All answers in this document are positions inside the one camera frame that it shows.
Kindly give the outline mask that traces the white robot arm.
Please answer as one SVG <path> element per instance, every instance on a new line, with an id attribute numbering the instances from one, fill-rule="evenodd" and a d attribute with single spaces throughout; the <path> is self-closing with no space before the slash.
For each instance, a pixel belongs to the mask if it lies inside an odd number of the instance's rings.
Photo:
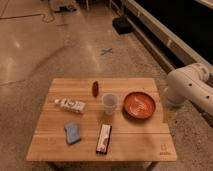
<path id="1" fill-rule="evenodd" d="M 170 106 L 179 107 L 186 100 L 213 114 L 213 87 L 207 84 L 209 69 L 202 63 L 193 63 L 172 70 L 167 75 L 165 99 Z"/>

